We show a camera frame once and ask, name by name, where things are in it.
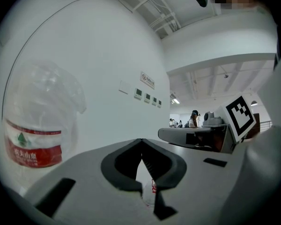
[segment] white wall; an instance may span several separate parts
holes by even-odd
[[[220,97],[214,100],[213,98],[211,99],[203,99],[203,100],[195,100],[190,102],[189,106],[179,106],[177,104],[171,105],[170,107],[170,113],[171,114],[176,114],[177,116],[179,115],[179,119],[182,120],[183,125],[184,120],[189,119],[189,117],[192,114],[193,110],[198,110],[198,112],[201,114],[200,117],[200,125],[203,123],[203,116],[206,112],[213,112],[216,110],[222,103],[228,101],[231,99],[233,96],[230,97]],[[253,113],[259,113],[260,117],[260,122],[265,122],[265,121],[270,121],[271,118],[269,114],[267,113],[265,107],[262,104],[261,99],[256,93],[253,93],[252,95],[250,94],[244,94],[243,97],[247,100],[249,105],[251,105],[252,101],[257,101],[258,105],[257,106],[251,106],[251,110]]]
[[[55,62],[84,89],[87,110],[78,115],[72,155],[128,139],[158,139],[158,129],[168,127],[170,90],[161,42],[117,0],[81,0],[61,10],[33,35],[15,69],[30,58]],[[154,90],[140,81],[141,71],[155,81]],[[131,84],[128,95],[118,90],[121,80]],[[135,87],[161,100],[162,107],[135,99]]]
[[[162,40],[166,71],[273,60],[276,26],[260,13],[221,15],[190,24]]]
[[[9,71],[29,37],[37,28],[64,6],[76,0],[18,0],[0,25],[0,155],[2,155],[3,132],[1,127],[2,100]],[[4,183],[12,183],[5,166],[0,165]]]

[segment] black cutout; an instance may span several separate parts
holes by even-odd
[[[142,192],[140,182],[135,180],[141,162],[141,139],[108,154],[101,162],[103,176],[117,189]]]
[[[206,121],[208,119],[208,113],[205,113],[204,115],[204,121]]]
[[[101,163],[102,174],[117,189],[142,193],[141,183],[135,181],[141,159],[156,183],[154,213],[160,220],[168,218],[176,210],[164,204],[160,191],[176,187],[186,173],[186,162],[180,156],[147,139],[137,139],[107,155]]]
[[[203,162],[205,163],[210,163],[212,165],[220,166],[220,167],[225,167],[227,162],[213,159],[213,158],[206,158]]]
[[[35,207],[48,217],[52,217],[74,184],[74,180],[63,178]]]

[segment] white device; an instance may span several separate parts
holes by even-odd
[[[142,91],[139,90],[138,88],[136,88],[135,92],[134,92],[134,97],[137,98],[137,99],[141,99],[142,98]]]
[[[215,117],[221,117],[224,123],[229,123],[235,142],[238,142],[256,124],[250,106],[243,96],[235,96],[223,103],[215,112]]]
[[[149,94],[145,93],[145,102],[150,103],[150,101],[151,101],[151,96]]]
[[[152,105],[156,106],[156,104],[157,104],[157,98],[153,97],[153,99],[152,99]]]

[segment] cable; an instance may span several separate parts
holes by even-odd
[[[124,7],[126,7],[125,6],[125,4],[124,3],[122,3],[120,0],[118,0]],[[127,7],[126,7],[127,8]],[[129,8],[127,8],[130,12],[132,12]]]
[[[165,17],[160,17],[157,20],[155,20],[153,23],[151,23],[149,26],[151,28],[155,27],[158,23],[162,22],[163,20],[166,20],[167,18],[173,16],[173,13],[170,13],[168,15],[166,15]]]
[[[159,28],[157,28],[156,30],[154,30],[154,32],[157,32],[157,31],[159,31],[160,29],[163,29],[163,28],[164,28],[165,26],[167,26],[167,25],[173,24],[173,21],[175,21],[175,20],[172,20],[172,21],[170,21],[170,22],[168,22],[168,23],[162,25],[161,27],[159,27]]]
[[[9,82],[9,79],[10,79],[10,76],[14,70],[14,67],[15,67],[15,63],[17,62],[21,52],[23,51],[24,47],[27,45],[27,43],[30,41],[30,39],[33,37],[33,35],[37,32],[37,30],[39,30],[41,28],[42,25],[44,25],[50,18],[52,18],[54,15],[56,15],[57,13],[59,13],[61,10],[63,10],[64,8],[66,8],[67,6],[71,5],[72,3],[75,3],[77,1],[80,1],[80,0],[75,0],[73,2],[70,2],[69,4],[65,5],[64,7],[62,7],[60,10],[58,10],[57,12],[55,12],[54,14],[52,14],[50,17],[48,17],[45,21],[43,21],[41,23],[41,25],[39,25],[37,27],[37,29],[29,36],[29,38],[27,39],[27,41],[24,43],[23,47],[20,49],[18,55],[16,56],[15,58],[15,61],[10,69],[10,72],[9,72],[9,75],[8,75],[8,78],[7,78],[7,81],[6,81],[6,85],[5,85],[5,88],[4,88],[4,93],[3,93],[3,101],[2,101],[2,116],[1,116],[1,119],[3,119],[3,107],[4,107],[4,101],[5,101],[5,96],[6,96],[6,91],[7,91],[7,86],[8,86],[8,82]]]
[[[223,69],[223,67],[220,65],[220,67]],[[224,70],[224,72],[227,74],[227,72],[226,72],[226,70],[225,69],[223,69]]]
[[[148,2],[151,3],[151,5],[153,5],[153,6],[158,10],[159,13],[161,13],[161,11],[160,11],[156,6],[159,6],[159,7],[162,7],[162,8],[167,9],[168,11],[171,12],[170,14],[173,13],[170,8],[168,8],[167,6],[160,5],[159,3],[157,3],[157,2],[154,1],[154,0],[148,0]],[[168,17],[169,17],[169,16],[167,15],[165,18],[163,18],[163,20],[165,20],[166,22],[168,22],[168,20],[167,20]],[[150,24],[150,27],[156,26],[159,22],[161,22],[160,19],[156,20],[155,22],[153,22],[154,25],[153,25],[153,24]],[[177,31],[177,26],[175,27],[173,24],[170,24],[169,27],[170,27],[172,30]]]

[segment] woman with cap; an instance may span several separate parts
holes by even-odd
[[[199,115],[198,111],[197,110],[193,110],[191,118],[188,121],[188,126],[190,128],[197,128],[198,127],[197,121],[196,121],[198,115]]]

